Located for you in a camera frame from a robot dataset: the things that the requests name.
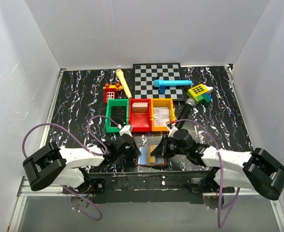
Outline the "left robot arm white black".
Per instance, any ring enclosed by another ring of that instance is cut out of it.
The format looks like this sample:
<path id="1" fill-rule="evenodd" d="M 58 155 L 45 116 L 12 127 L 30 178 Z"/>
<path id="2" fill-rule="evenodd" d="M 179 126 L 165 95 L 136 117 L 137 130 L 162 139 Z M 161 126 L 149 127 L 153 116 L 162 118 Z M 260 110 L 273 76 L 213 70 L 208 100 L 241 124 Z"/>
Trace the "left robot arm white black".
<path id="1" fill-rule="evenodd" d="M 116 140 L 108 139 L 103 146 L 84 148 L 60 148 L 51 142 L 23 161 L 23 167 L 32 191 L 50 185 L 64 185 L 79 193 L 96 188 L 98 181 L 91 179 L 86 166 L 99 167 L 114 163 L 120 156 L 133 159 L 141 154 L 133 137 L 123 134 Z"/>

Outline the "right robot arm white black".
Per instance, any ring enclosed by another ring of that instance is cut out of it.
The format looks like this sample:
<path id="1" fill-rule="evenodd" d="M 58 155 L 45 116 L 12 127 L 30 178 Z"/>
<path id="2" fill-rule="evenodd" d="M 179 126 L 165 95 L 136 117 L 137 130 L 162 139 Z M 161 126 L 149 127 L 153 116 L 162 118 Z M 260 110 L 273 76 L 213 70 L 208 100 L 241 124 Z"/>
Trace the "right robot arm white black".
<path id="1" fill-rule="evenodd" d="M 218 192 L 221 188 L 252 189 L 276 201 L 284 189 L 284 166 L 269 152 L 256 148 L 235 152 L 196 142 L 187 130 L 164 135 L 151 156 L 184 155 L 194 165 L 209 167 L 205 178 L 190 184 L 195 192 Z"/>

